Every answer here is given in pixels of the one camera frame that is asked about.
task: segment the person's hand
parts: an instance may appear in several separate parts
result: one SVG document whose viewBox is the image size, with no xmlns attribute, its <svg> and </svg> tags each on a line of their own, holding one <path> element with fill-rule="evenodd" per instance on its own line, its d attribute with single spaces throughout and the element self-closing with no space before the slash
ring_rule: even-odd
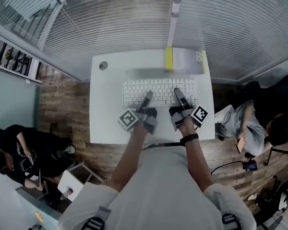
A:
<svg viewBox="0 0 288 230">
<path fill-rule="evenodd" d="M 240 132 L 237 136 L 237 141 L 239 141 L 241 137 L 243 137 L 243 139 L 245 140 L 245 127 L 241 127 Z"/>
<path fill-rule="evenodd" d="M 178 129 L 180 130 L 183 137 L 196 133 L 194 123 L 191 117 L 186 117 L 183 120 L 183 124 L 178 126 Z"/>
<path fill-rule="evenodd" d="M 24 153 L 28 158 L 32 158 L 32 153 L 28 148 L 24 148 Z"/>
<path fill-rule="evenodd" d="M 35 182 L 35 188 L 36 188 L 38 191 L 43 191 L 44 184 L 39 184 L 39 182 Z"/>
<path fill-rule="evenodd" d="M 148 129 L 144 126 L 142 120 L 140 120 L 134 127 L 133 131 L 140 136 L 146 137 L 148 134 Z"/>
</svg>

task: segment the white shoe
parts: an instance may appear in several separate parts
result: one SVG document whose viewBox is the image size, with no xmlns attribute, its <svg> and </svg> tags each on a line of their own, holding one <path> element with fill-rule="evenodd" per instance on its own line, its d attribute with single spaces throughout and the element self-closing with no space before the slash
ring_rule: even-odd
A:
<svg viewBox="0 0 288 230">
<path fill-rule="evenodd" d="M 73 144 L 68 145 L 64 152 L 68 154 L 74 154 L 76 152 L 76 147 Z"/>
<path fill-rule="evenodd" d="M 250 201 L 250 200 L 254 200 L 254 199 L 256 199 L 257 198 L 257 196 L 258 196 L 259 194 L 251 194 L 250 196 L 248 196 L 248 201 Z"/>
<path fill-rule="evenodd" d="M 217 112 L 215 114 L 215 124 L 217 123 L 222 123 L 225 115 L 229 112 L 230 109 L 232 109 L 232 105 L 228 105 L 227 107 L 225 107 L 224 109 L 222 109 L 221 111 Z"/>
</svg>

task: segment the black hair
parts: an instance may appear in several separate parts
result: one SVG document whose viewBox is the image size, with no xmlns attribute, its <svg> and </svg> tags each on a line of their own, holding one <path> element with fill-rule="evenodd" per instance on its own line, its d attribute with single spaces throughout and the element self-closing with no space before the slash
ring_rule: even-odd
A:
<svg viewBox="0 0 288 230">
<path fill-rule="evenodd" d="M 9 172 L 9 169 L 6 165 L 5 155 L 0 152 L 0 174 L 6 174 L 7 172 Z"/>
<path fill-rule="evenodd" d="M 274 147 L 288 141 L 288 114 L 283 114 L 272 120 L 269 140 Z"/>
</svg>

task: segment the bottle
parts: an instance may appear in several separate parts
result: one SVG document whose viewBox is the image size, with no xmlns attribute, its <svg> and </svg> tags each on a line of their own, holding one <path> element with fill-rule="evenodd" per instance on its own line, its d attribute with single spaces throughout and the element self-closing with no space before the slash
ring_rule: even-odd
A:
<svg viewBox="0 0 288 230">
<path fill-rule="evenodd" d="M 68 198 L 73 193 L 73 190 L 69 188 L 65 193 L 62 194 L 60 200 L 64 200 Z"/>
</svg>

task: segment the white desk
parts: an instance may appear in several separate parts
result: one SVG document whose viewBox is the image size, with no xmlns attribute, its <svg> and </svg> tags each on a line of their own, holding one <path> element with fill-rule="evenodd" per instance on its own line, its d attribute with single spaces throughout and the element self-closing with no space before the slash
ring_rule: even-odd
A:
<svg viewBox="0 0 288 230">
<path fill-rule="evenodd" d="M 92 143 L 127 144 L 130 133 L 125 132 L 118 118 L 125 108 L 122 106 L 122 83 L 124 80 L 154 78 L 194 78 L 197 82 L 199 102 L 209 116 L 198 129 L 200 140 L 215 138 L 214 103 L 206 52 L 203 52 L 205 74 L 184 75 L 166 72 L 165 50 L 137 50 L 104 54 L 93 57 L 90 89 L 90 140 Z M 99 64 L 108 63 L 106 70 Z M 146 143 L 179 142 L 182 135 L 175 132 L 168 108 L 157 108 L 158 127 Z"/>
</svg>

